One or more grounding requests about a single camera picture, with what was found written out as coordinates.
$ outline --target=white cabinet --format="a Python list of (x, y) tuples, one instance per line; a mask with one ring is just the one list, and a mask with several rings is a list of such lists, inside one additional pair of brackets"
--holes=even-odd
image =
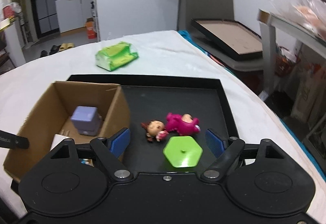
[(60, 32), (85, 26), (87, 18), (92, 17), (91, 1), (93, 0), (56, 0)]

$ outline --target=green hexagonal object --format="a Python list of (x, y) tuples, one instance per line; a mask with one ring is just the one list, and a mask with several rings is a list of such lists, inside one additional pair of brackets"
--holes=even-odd
[(173, 167), (194, 167), (203, 153), (203, 149), (190, 136), (171, 137), (163, 153)]

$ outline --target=clear plastic bag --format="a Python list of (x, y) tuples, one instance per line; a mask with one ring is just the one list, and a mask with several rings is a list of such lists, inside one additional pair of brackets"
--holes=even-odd
[(269, 0), (280, 15), (326, 39), (326, 3), (321, 0)]

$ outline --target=purple box toy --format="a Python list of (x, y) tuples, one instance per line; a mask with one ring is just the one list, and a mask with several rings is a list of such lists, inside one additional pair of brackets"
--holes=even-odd
[(78, 133), (87, 136), (96, 136), (101, 124), (97, 108), (90, 106), (77, 106), (70, 119)]

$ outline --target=screw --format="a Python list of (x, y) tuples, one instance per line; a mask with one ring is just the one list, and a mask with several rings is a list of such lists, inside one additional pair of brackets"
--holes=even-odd
[(115, 176), (118, 178), (127, 178), (130, 176), (130, 172), (128, 170), (117, 170), (115, 171)]
[(204, 172), (204, 176), (206, 178), (214, 179), (220, 176), (220, 173), (216, 170), (207, 170)]
[(171, 181), (172, 180), (172, 177), (169, 176), (169, 175), (165, 175), (165, 176), (163, 176), (163, 180), (164, 181)]

